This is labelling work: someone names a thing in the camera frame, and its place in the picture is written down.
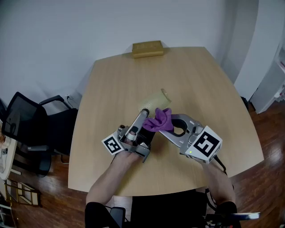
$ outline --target hardwood floor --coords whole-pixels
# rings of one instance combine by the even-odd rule
[[[238,212],[261,212],[258,220],[246,221],[242,227],[279,227],[285,209],[285,102],[273,103],[257,115],[250,106],[250,115],[262,146],[265,160],[232,177]],[[42,208],[13,205],[20,228],[84,227],[86,193],[67,188],[68,165],[53,157],[49,175],[38,178],[22,171],[10,178],[24,182],[41,192]]]

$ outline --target purple cloth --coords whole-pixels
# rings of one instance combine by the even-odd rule
[[[142,127],[146,130],[157,132],[159,130],[173,130],[171,122],[171,109],[155,109],[155,118],[146,118]]]

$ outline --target black sleeve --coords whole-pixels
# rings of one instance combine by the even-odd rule
[[[217,206],[215,214],[234,214],[237,213],[235,203],[228,201]],[[240,222],[232,222],[233,228],[240,228]]]
[[[85,208],[85,227],[86,228],[119,228],[104,205],[90,202]]]

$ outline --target wooden table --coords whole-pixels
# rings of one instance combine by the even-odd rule
[[[187,114],[223,139],[219,158],[228,176],[264,159],[245,105],[205,48],[170,48],[164,56],[140,59],[128,53],[94,64],[74,129],[69,188],[89,191],[113,159],[101,140],[120,124],[130,125],[139,101],[160,88],[172,100],[173,114]],[[179,155],[160,133],[151,146],[146,162],[129,170],[117,195],[159,195],[207,185],[201,165]]]

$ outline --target forearm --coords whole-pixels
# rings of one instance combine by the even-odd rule
[[[122,163],[119,160],[114,159],[109,168],[91,187],[86,197],[86,204],[89,202],[98,202],[103,205],[108,203],[129,168],[130,163]]]
[[[202,167],[208,179],[210,193],[216,203],[218,205],[227,201],[235,203],[235,192],[228,176],[213,162],[208,165],[203,163]]]

